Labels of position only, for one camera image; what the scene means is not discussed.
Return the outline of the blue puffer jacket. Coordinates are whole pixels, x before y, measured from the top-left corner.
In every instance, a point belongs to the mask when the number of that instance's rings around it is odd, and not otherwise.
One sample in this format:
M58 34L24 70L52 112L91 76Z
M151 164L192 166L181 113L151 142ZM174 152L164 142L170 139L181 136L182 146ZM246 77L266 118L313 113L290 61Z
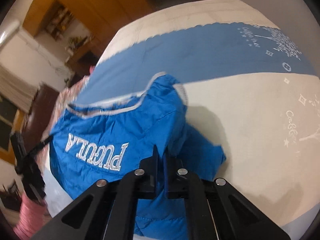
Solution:
M50 171L71 198L99 179L115 181L138 168L158 150L181 159L184 168L213 180L226 156L185 118L187 96L182 84L155 74L139 96L107 107L66 107L52 129Z

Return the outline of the pink clothing on floor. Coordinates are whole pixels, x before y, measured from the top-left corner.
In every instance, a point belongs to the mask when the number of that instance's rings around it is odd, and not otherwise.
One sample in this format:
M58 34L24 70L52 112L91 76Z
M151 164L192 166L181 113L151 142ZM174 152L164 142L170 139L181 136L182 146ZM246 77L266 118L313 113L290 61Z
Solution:
M13 231L19 239L30 239L44 225L44 214L47 211L45 200L36 203L25 193L22 194L20 219Z

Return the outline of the pink floral satin quilt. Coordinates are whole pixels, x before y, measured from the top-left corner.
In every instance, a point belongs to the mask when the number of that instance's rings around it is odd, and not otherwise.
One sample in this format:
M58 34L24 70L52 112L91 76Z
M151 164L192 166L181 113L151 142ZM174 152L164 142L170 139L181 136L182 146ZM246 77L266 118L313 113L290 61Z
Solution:
M90 66L89 75L84 76L76 84L72 85L70 88L65 88L62 92L59 93L50 117L49 124L42 135L42 139L46 139L46 137L48 137L53 126L56 124L63 111L66 109L66 106L69 103L73 102L78 97L84 86L87 85L89 77L94 70L95 66Z

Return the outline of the dark wooden headboard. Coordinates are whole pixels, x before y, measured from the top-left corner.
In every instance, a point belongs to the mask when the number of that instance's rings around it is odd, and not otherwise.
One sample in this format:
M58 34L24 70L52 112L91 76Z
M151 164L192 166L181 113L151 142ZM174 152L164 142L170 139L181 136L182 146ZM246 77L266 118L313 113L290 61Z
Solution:
M22 137L27 152L41 140L54 109L59 92L45 83L40 84L25 119Z

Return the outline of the grey roman blind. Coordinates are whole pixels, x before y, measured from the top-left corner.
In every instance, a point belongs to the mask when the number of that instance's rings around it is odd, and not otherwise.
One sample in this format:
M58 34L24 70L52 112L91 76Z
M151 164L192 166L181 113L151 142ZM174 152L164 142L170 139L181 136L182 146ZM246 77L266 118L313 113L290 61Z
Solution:
M25 113L29 113L37 87L17 77L7 68L1 66L1 94Z

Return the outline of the wooden desk with clutter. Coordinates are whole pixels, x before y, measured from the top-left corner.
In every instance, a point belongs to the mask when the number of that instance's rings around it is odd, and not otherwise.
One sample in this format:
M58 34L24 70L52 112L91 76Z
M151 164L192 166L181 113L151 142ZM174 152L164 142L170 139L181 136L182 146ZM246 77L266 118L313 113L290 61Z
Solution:
M90 67L95 66L101 56L99 44L100 40L96 37L88 40L69 57L66 66L79 76L89 75Z

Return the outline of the blue and white bed sheet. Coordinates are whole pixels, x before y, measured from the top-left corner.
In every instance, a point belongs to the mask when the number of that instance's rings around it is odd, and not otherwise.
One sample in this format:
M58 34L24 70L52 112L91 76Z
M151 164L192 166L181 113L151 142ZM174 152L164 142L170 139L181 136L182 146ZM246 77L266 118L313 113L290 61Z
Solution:
M182 84L187 123L222 147L215 177L300 239L319 211L319 78L300 49L240 0L185 3L122 27L67 106L139 96L157 73ZM49 161L48 153L46 200L55 216L75 198Z

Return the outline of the white air conditioner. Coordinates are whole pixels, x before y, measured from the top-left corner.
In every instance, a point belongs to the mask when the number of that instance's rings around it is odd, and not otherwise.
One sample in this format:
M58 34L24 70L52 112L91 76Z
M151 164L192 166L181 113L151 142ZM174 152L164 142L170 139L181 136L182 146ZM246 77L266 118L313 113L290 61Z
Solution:
M21 23L18 19L12 18L1 23L0 28L0 48L2 49L11 38L19 32Z

